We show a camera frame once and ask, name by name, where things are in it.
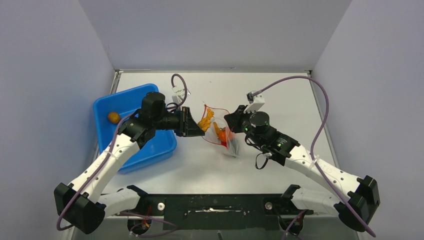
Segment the yellow fried food piece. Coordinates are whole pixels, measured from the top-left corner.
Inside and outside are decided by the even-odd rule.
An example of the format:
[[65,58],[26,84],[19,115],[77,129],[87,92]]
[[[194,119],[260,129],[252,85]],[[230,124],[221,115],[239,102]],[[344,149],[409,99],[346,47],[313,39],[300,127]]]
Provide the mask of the yellow fried food piece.
[[197,124],[203,132],[206,132],[210,128],[214,114],[215,113],[210,108],[205,109],[203,117]]

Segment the orange toy pumpkin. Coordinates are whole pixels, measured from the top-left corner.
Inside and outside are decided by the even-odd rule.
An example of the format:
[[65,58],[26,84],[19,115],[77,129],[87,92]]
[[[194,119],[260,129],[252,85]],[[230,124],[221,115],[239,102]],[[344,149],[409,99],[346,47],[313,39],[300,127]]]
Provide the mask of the orange toy pumpkin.
[[221,128],[219,128],[216,132],[216,135],[218,139],[220,140],[221,144],[227,143],[227,134],[225,129],[222,130]]

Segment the round brown fried ball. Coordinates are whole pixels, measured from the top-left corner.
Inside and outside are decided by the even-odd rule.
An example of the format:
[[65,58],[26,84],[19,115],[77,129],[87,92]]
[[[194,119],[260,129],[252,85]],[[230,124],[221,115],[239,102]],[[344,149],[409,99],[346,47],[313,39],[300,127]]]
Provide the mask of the round brown fried ball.
[[112,111],[107,114],[107,120],[114,125],[117,125],[121,119],[121,116],[117,112]]

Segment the golden fried nugget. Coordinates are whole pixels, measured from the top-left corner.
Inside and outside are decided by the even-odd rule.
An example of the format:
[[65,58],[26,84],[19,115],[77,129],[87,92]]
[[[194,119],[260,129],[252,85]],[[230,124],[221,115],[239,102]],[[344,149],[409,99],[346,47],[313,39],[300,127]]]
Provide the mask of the golden fried nugget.
[[222,132],[221,128],[218,126],[218,124],[215,121],[213,122],[213,127],[214,127],[214,131],[216,135],[218,136]]

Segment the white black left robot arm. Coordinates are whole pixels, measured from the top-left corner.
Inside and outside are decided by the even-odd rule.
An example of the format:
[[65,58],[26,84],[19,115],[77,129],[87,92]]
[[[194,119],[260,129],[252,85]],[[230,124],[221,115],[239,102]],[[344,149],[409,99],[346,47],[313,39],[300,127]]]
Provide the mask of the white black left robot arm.
[[141,107],[120,120],[111,142],[92,164],[70,183],[60,183],[54,189],[56,229],[76,227],[90,234],[105,218],[135,209],[146,196],[138,187],[130,185],[112,194],[103,191],[124,163],[162,130],[172,130],[178,137],[205,135],[189,107],[169,110],[162,93],[147,93]]

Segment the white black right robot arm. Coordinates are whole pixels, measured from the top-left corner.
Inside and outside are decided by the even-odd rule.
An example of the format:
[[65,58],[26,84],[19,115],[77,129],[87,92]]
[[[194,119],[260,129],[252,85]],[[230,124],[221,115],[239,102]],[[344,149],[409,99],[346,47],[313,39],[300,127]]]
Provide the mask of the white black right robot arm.
[[263,111],[246,112],[240,105],[224,119],[234,134],[245,134],[249,142],[280,165],[295,170],[323,188],[327,194],[291,185],[281,199],[282,209],[289,214],[311,210],[338,217],[357,232],[372,234],[369,223],[381,200],[377,181],[341,170],[306,149],[297,140],[270,124]]

